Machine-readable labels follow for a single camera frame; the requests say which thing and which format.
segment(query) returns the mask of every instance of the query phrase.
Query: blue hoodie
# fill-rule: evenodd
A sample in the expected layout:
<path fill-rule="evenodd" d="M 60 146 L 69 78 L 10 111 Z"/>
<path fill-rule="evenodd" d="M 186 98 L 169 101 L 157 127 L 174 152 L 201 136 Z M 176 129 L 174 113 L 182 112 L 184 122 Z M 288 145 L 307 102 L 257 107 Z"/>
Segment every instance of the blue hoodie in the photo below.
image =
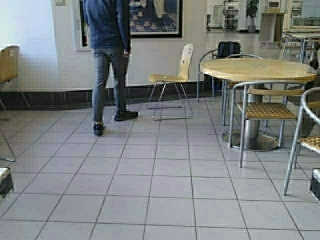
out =
<path fill-rule="evenodd" d="M 84 0 L 83 12 L 90 28 L 91 48 L 121 46 L 131 51 L 128 0 Z"/>

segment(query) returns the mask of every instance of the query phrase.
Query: potted plant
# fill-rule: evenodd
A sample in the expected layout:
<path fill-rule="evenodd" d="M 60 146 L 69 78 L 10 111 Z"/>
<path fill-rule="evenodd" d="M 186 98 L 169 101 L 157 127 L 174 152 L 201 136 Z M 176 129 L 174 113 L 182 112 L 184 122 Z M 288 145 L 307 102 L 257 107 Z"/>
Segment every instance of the potted plant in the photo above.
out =
<path fill-rule="evenodd" d="M 259 0 L 247 0 L 246 3 L 246 17 L 250 17 L 251 24 L 248 24 L 248 33 L 256 32 L 255 20 L 259 8 Z"/>

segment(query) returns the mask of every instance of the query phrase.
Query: grey jeans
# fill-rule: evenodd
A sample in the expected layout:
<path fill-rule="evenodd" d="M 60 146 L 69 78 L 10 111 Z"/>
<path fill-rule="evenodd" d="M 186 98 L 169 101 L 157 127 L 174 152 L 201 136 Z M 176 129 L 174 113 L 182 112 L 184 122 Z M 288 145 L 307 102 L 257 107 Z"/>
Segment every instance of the grey jeans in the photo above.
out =
<path fill-rule="evenodd" d="M 110 64 L 113 69 L 113 92 L 116 114 L 126 110 L 126 75 L 129 57 L 124 56 L 123 47 L 96 48 L 92 50 L 95 59 L 95 82 L 92 90 L 92 120 L 102 122 L 104 116 L 105 88 Z"/>

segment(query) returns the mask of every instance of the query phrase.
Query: framed picture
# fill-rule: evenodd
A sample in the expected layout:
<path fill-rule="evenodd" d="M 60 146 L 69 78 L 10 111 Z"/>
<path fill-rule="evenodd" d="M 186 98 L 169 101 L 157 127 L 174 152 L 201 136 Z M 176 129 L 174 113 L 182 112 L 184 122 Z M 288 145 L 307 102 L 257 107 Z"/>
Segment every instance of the framed picture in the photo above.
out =
<path fill-rule="evenodd" d="M 183 0 L 127 0 L 133 38 L 181 38 Z"/>

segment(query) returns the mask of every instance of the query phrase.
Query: black baseboard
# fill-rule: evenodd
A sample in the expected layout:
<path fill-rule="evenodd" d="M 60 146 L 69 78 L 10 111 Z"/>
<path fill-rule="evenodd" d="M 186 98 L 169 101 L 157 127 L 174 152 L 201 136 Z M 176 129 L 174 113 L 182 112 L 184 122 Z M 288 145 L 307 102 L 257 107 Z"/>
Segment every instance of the black baseboard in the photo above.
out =
<path fill-rule="evenodd" d="M 144 85 L 144 86 L 130 86 L 126 88 L 126 98 L 129 102 L 145 102 L 151 95 L 154 85 Z M 154 91 L 154 100 L 158 99 L 161 94 L 161 89 L 163 84 L 158 84 Z M 183 87 L 187 92 L 188 96 L 194 97 L 197 92 L 197 83 L 188 82 L 184 83 Z M 208 77 L 205 81 L 200 82 L 200 92 L 211 91 L 212 84 L 211 78 Z M 176 88 L 173 84 L 167 85 L 167 90 L 165 91 L 166 96 L 176 95 Z M 63 108 L 65 105 L 75 105 L 75 106 L 87 106 L 91 104 L 92 101 L 92 91 L 82 90 L 82 91 L 65 91 L 65 92 L 24 92 L 31 108 Z M 0 98 L 3 104 L 8 109 L 20 109 L 26 107 L 26 102 L 24 101 L 20 92 L 1 92 Z M 108 88 L 105 90 L 105 103 L 114 104 L 114 91 L 113 88 Z"/>

